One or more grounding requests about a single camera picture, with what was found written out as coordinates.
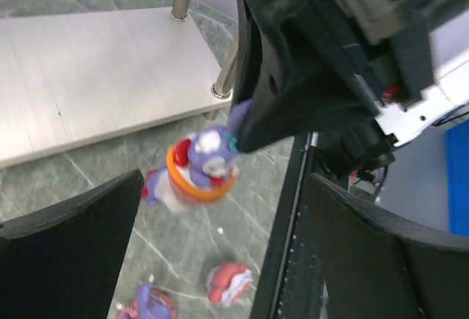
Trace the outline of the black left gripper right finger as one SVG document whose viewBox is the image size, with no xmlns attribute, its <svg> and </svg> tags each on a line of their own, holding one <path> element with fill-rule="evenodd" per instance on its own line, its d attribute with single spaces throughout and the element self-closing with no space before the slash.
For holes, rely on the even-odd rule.
<svg viewBox="0 0 469 319">
<path fill-rule="evenodd" d="M 468 238 L 367 202 L 318 174 L 306 202 L 331 318 L 467 318 Z"/>
</svg>

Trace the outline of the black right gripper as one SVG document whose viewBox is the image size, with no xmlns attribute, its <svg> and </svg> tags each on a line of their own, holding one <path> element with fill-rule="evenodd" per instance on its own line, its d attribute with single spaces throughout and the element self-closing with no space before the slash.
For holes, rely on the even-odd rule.
<svg viewBox="0 0 469 319">
<path fill-rule="evenodd" d="M 468 0 L 237 0 L 233 101 L 250 111 L 235 143 L 252 153 L 289 136 L 329 140 L 323 169 L 376 170 L 468 101 L 436 79 L 431 35 Z"/>
</svg>

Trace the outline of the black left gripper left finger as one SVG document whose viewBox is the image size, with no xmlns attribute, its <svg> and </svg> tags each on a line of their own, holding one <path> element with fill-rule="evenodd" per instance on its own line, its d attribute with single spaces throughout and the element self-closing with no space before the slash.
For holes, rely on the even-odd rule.
<svg viewBox="0 0 469 319">
<path fill-rule="evenodd" d="M 134 169 L 1 223 L 2 318 L 106 318 L 144 185 Z"/>
</svg>

